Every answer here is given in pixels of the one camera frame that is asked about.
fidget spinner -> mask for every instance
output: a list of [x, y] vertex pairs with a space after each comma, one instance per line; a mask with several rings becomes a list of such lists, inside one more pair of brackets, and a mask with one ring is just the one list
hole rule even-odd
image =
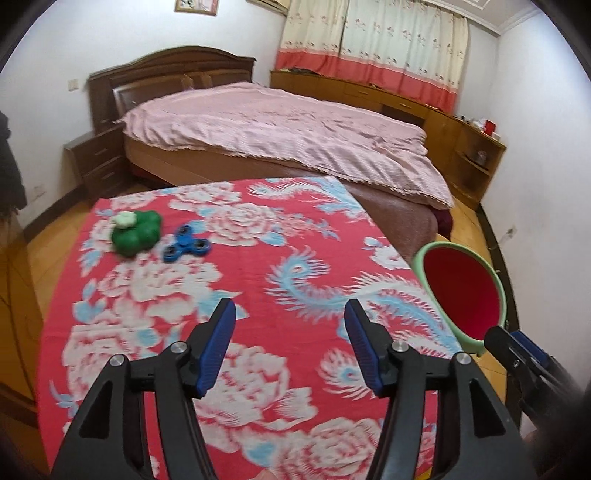
[[164, 248], [162, 260], [166, 263], [176, 262], [183, 254], [192, 254], [202, 257], [212, 248], [205, 238], [195, 238], [190, 225], [183, 225], [174, 233], [177, 241], [175, 244]]

picture frame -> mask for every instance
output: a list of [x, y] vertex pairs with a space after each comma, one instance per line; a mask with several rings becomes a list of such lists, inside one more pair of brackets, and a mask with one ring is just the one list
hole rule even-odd
[[218, 0], [175, 0], [175, 12], [217, 15]]

nightstand drawer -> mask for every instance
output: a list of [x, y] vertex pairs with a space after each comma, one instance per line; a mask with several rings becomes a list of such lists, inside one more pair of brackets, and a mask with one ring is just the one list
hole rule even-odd
[[72, 148], [72, 153], [80, 175], [84, 176], [111, 158], [124, 155], [123, 130], [116, 128], [90, 138]]
[[91, 200], [109, 198], [129, 182], [129, 162], [125, 157], [113, 158], [110, 162], [84, 176], [84, 184]]

metal screw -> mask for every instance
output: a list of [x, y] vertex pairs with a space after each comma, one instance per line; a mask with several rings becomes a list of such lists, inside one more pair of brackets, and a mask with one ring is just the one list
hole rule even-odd
[[457, 354], [456, 360], [459, 364], [467, 365], [472, 362], [472, 357], [468, 355], [466, 352], [460, 352]]
[[170, 351], [172, 353], [183, 353], [187, 349], [187, 344], [185, 342], [174, 342], [170, 346]]
[[408, 350], [408, 343], [403, 340], [394, 340], [392, 342], [392, 350], [398, 353], [404, 353]]
[[121, 355], [120, 353], [118, 353], [117, 355], [113, 355], [109, 360], [109, 364], [112, 367], [120, 367], [121, 365], [123, 365], [123, 362], [125, 362], [125, 355]]

pink bedspread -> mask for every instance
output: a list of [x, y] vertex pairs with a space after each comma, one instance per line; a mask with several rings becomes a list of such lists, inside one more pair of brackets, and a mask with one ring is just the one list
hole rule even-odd
[[296, 161], [436, 209], [453, 206], [425, 156], [425, 132], [375, 112], [234, 83], [188, 90], [129, 111], [125, 133], [165, 150], [222, 148], [236, 156]]

